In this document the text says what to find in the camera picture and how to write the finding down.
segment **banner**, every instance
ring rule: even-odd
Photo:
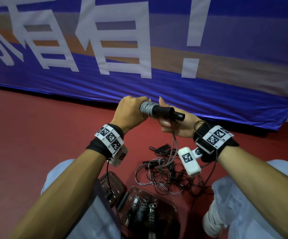
[[[0,0],[0,86],[277,130],[288,0]]]

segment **hand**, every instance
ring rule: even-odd
[[[169,106],[165,103],[165,101],[160,97],[159,99],[160,106]],[[157,120],[162,126],[163,132],[169,132],[174,133],[176,136],[185,137],[185,138],[193,138],[194,137],[194,125],[197,121],[201,120],[194,114],[185,112],[184,110],[175,108],[176,112],[184,113],[185,119],[183,121],[176,121],[176,122],[170,122],[169,120],[166,120],[163,117],[158,117]],[[202,125],[202,122],[199,122],[196,125],[196,129]]]
[[[129,130],[147,119],[148,116],[141,114],[139,111],[141,104],[147,100],[146,96],[138,98],[131,96],[124,97],[118,104],[114,118],[110,123],[119,126],[124,134],[126,134]]]

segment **gray coiled cord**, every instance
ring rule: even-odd
[[[159,106],[159,104],[157,103],[154,103],[154,102],[150,102],[150,101],[144,101],[140,108],[139,108],[139,111],[142,113],[142,114],[146,114],[150,117],[154,117],[153,115],[153,108],[155,106]]]

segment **white sneaker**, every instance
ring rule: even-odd
[[[228,227],[219,217],[215,201],[211,203],[209,211],[204,215],[202,227],[206,234],[213,238],[218,237],[221,232]]]

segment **pant leg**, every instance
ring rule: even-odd
[[[43,193],[53,181],[74,161],[66,160],[52,169],[46,178],[42,188]],[[86,204],[85,210],[75,225],[70,229],[68,239],[120,239],[117,217],[113,213],[105,193],[97,181],[93,192]]]
[[[268,162],[288,176],[288,161]],[[238,189],[232,178],[226,176],[213,183],[218,213],[229,225],[229,239],[281,239],[254,206]]]

